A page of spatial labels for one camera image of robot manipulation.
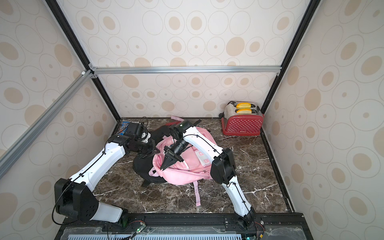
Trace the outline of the black backpack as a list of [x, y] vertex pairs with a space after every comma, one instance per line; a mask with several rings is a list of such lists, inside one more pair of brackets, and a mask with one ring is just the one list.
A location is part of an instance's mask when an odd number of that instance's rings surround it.
[[[170, 134], [170, 127], [172, 126], [162, 126], [157, 130], [151, 133], [151, 139], [153, 139], [156, 144], [160, 142], [160, 134]], [[167, 183], [163, 178], [155, 179], [154, 177], [150, 177], [148, 171], [152, 169], [152, 158], [155, 154], [151, 155], [138, 155], [134, 159], [133, 169], [134, 171], [140, 175], [143, 179], [145, 179], [149, 183], [161, 184]]]

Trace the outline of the pink backpack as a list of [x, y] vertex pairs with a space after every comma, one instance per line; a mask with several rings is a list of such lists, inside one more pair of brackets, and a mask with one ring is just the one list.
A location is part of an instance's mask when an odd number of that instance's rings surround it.
[[170, 147], [176, 141], [170, 134], [160, 134], [160, 142], [156, 144], [156, 148], [160, 151], [152, 158], [153, 167], [148, 171], [150, 177], [155, 179], [163, 178], [167, 183], [173, 185], [187, 185], [194, 184], [196, 206], [201, 205], [201, 199], [198, 189], [198, 181], [211, 180], [211, 166], [212, 164], [208, 158], [196, 147], [191, 145], [181, 154], [184, 159], [183, 162], [177, 162], [168, 167], [164, 171], [160, 169], [165, 159], [164, 147]]

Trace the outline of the red backpack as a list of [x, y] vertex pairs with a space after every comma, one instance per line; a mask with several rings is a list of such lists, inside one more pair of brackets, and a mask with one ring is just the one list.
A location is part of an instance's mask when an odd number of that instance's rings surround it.
[[180, 121], [170, 122], [170, 123], [166, 123], [165, 126], [174, 126], [174, 125], [178, 125], [180, 123], [181, 123]]

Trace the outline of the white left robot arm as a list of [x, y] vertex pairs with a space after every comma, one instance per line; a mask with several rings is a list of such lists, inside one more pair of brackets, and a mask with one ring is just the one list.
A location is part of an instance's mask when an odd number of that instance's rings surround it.
[[54, 186], [55, 205], [53, 213], [63, 215], [74, 222], [109, 222], [124, 229], [130, 218], [126, 209], [101, 203], [93, 194], [97, 184], [109, 169], [129, 152], [151, 154], [156, 143], [151, 138], [144, 140], [113, 135], [85, 167], [68, 179], [59, 179]]

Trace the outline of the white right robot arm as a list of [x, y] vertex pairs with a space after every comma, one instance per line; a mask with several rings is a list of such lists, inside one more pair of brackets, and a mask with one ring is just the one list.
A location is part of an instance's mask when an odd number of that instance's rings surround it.
[[171, 127], [171, 136], [176, 142], [170, 147], [165, 147], [165, 158], [160, 169], [165, 171], [177, 162], [183, 162], [185, 159], [182, 158], [182, 152], [189, 145], [197, 148], [211, 163], [210, 175], [213, 180], [222, 185], [229, 195], [234, 211], [239, 216], [238, 225], [247, 230], [254, 224], [256, 213], [240, 187], [233, 152], [229, 148], [217, 146], [202, 135], [196, 127], [200, 122], [198, 120], [192, 124], [184, 120]]

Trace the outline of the blue candy packet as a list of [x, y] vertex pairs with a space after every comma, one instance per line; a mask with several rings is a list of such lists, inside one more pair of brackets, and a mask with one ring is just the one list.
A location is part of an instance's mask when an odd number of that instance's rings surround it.
[[118, 128], [116, 134], [123, 135], [125, 133], [125, 131], [127, 130], [129, 124], [130, 124], [130, 121], [122, 121], [119, 125], [119, 128]]

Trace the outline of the red polka dot toaster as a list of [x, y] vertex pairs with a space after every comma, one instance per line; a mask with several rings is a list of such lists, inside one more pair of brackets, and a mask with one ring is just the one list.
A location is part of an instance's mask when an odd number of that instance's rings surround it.
[[264, 114], [259, 106], [251, 103], [254, 112], [250, 115], [238, 115], [235, 110], [237, 103], [248, 102], [229, 102], [224, 111], [219, 114], [223, 134], [227, 136], [259, 136], [264, 122]]

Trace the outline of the yellow toast slice front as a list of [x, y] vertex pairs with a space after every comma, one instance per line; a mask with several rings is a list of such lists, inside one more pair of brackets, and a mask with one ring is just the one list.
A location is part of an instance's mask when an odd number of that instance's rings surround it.
[[250, 115], [254, 112], [252, 109], [236, 109], [235, 112], [238, 115]]

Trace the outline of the yellow toast slice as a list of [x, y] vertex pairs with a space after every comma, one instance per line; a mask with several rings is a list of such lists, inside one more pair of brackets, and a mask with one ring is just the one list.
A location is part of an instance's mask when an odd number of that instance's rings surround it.
[[235, 112], [238, 115], [250, 115], [254, 112], [252, 109], [236, 109]]
[[251, 109], [253, 105], [251, 103], [237, 103], [237, 109]]

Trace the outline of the yellow toast slice rear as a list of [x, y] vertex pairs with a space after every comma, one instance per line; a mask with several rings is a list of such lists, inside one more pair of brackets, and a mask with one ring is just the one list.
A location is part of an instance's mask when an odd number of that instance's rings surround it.
[[237, 103], [237, 109], [251, 109], [253, 105], [251, 103]]

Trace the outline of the horizontal aluminium rail back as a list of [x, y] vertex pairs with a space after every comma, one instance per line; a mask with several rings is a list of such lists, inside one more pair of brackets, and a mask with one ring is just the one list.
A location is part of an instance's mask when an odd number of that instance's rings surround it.
[[92, 67], [98, 75], [107, 74], [220, 74], [279, 73], [281, 66], [193, 66], [193, 67]]

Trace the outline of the aluminium rail left wall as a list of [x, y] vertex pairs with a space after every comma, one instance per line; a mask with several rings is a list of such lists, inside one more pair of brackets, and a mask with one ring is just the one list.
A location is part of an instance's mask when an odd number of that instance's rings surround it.
[[27, 129], [20, 138], [1, 157], [1, 177], [3, 177], [36, 140], [42, 131], [66, 106], [77, 91], [91, 78], [92, 70], [83, 72], [72, 84], [46, 109], [46, 111]]

